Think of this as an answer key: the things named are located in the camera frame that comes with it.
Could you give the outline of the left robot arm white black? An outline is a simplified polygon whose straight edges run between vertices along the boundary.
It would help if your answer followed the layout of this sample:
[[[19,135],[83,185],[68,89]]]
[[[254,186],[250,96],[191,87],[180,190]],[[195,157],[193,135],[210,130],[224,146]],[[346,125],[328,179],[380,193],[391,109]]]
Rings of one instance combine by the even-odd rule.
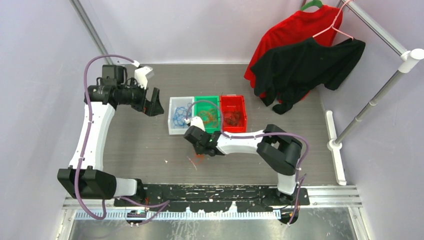
[[[164,113],[160,90],[153,88],[148,100],[148,80],[154,75],[150,66],[139,66],[128,77],[122,65],[105,64],[95,85],[88,86],[90,103],[84,106],[84,121],[77,148],[67,168],[58,170],[57,179],[72,198],[110,200],[124,196],[133,206],[146,200],[139,178],[119,178],[104,169],[105,143],[112,118],[119,105],[153,117]]]

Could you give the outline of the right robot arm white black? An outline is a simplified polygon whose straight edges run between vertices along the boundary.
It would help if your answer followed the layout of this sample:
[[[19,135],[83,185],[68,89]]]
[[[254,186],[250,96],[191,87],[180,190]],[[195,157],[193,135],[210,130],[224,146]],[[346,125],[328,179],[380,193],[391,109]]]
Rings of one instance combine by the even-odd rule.
[[[277,173],[277,198],[283,205],[291,205],[297,199],[297,167],[303,144],[292,133],[274,124],[256,132],[207,133],[197,126],[190,126],[183,138],[192,144],[196,154],[225,156],[252,154],[260,156]]]

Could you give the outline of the green plastic bin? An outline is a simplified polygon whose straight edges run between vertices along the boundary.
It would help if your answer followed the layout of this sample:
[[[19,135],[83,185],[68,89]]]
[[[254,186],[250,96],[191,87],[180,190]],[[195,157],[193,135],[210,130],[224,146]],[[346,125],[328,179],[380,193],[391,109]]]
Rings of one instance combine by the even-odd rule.
[[[221,129],[221,112],[217,109],[220,106],[220,98],[217,95],[195,96],[194,113],[201,117],[204,123],[205,131],[212,134]]]

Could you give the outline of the white plastic bin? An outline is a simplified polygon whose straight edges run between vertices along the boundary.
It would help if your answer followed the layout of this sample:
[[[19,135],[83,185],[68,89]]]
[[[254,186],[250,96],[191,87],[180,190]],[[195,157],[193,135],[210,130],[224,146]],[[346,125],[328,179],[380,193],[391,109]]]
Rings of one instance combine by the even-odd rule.
[[[169,135],[183,135],[188,126],[184,122],[186,115],[191,118],[193,116],[193,107],[189,106],[194,102],[193,96],[170,97],[168,108],[168,133]]]

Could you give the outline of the red plastic bin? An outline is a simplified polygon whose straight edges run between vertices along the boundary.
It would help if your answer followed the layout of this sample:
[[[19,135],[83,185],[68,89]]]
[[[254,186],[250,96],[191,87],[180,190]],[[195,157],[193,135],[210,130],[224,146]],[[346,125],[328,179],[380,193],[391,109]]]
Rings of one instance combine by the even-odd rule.
[[[223,113],[223,130],[230,133],[245,133],[247,113],[243,95],[221,95],[220,109]]]

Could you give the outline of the black t-shirt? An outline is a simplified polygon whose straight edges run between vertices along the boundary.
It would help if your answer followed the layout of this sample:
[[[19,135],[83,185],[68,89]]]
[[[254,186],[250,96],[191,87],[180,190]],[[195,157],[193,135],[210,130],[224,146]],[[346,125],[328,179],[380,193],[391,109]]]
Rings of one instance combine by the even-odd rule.
[[[361,59],[366,44],[347,39],[333,46],[323,46],[308,38],[265,52],[250,67],[255,77],[254,94],[272,110],[282,115],[319,85],[337,90]]]

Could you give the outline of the red t-shirt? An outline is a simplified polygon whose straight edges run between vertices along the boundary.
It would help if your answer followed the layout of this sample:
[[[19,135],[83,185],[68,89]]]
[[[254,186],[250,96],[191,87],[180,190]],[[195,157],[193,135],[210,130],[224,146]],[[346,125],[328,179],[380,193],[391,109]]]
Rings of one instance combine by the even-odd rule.
[[[332,23],[336,29],[339,29],[342,20],[343,14],[339,13],[339,9],[328,5],[323,5],[314,12],[296,11],[290,17],[271,27],[263,35],[244,73],[244,78],[250,82],[251,88],[254,88],[256,76],[251,71],[251,67],[267,51],[300,43],[323,31]]]

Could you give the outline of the pink hanger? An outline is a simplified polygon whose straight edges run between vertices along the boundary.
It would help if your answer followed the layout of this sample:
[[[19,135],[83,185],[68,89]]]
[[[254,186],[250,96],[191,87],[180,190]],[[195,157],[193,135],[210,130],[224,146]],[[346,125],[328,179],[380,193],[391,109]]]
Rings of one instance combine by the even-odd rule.
[[[344,35],[344,36],[346,36],[346,37],[348,37],[348,38],[350,38],[350,39],[354,40],[354,37],[353,37],[353,36],[348,35],[347,33],[343,32],[343,31],[340,31],[338,28],[335,28],[335,24],[336,24],[336,22],[337,22],[337,20],[338,20],[339,16],[341,15],[343,8],[344,8],[344,7],[345,7],[345,6],[346,6],[346,5],[347,5],[350,1],[351,1],[351,0],[345,0],[345,1],[344,1],[344,3],[343,3],[343,4],[341,5],[341,7],[339,8],[339,11],[338,11],[337,15],[334,17],[333,22],[331,23],[331,25],[329,25],[327,28],[323,29],[322,31],[320,31],[320,32],[316,33],[316,34],[315,34],[315,35],[313,35],[312,37],[313,37],[313,38],[316,38],[316,37],[320,36],[321,34],[323,34],[323,33],[327,32],[327,31],[329,31],[329,30],[334,30],[334,31],[336,31],[337,33],[340,33],[340,34],[342,34],[342,35]]]

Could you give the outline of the green hanger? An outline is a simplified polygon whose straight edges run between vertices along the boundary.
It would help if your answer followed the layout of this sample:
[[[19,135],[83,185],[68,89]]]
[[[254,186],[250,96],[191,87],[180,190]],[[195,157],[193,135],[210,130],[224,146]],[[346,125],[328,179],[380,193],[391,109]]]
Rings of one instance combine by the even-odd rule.
[[[305,4],[301,6],[300,10],[305,11],[306,9],[311,7],[321,8],[322,6],[323,6],[323,3],[321,0],[310,0],[308,2],[305,2]]]

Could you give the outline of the metal clothes rack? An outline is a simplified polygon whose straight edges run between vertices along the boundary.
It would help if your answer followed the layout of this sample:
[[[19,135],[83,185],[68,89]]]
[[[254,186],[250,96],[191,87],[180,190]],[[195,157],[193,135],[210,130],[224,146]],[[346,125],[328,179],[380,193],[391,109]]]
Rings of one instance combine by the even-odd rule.
[[[331,153],[335,179],[338,185],[346,186],[347,180],[345,170],[342,163],[342,140],[357,127],[371,109],[378,105],[380,100],[395,86],[397,82],[406,74],[408,74],[421,60],[424,59],[424,50],[415,48],[407,50],[393,36],[391,36],[383,27],[381,27],[373,18],[371,18],[363,9],[361,9],[352,0],[339,0],[337,7],[342,9],[349,8],[370,30],[373,31],[387,46],[389,46],[402,60],[402,63],[387,80],[381,89],[371,98],[362,110],[352,119],[348,126],[337,134],[336,125],[331,110],[324,111],[328,142],[327,148]]]

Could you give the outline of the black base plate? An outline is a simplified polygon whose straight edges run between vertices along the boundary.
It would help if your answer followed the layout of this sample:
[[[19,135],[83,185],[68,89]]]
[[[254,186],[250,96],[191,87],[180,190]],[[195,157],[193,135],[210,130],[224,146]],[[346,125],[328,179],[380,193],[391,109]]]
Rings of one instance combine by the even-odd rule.
[[[228,212],[232,204],[238,213],[271,212],[289,209],[295,203],[310,204],[306,188],[286,197],[273,185],[145,184],[142,197],[132,196],[131,200],[146,205],[170,201],[165,211],[194,213]]]

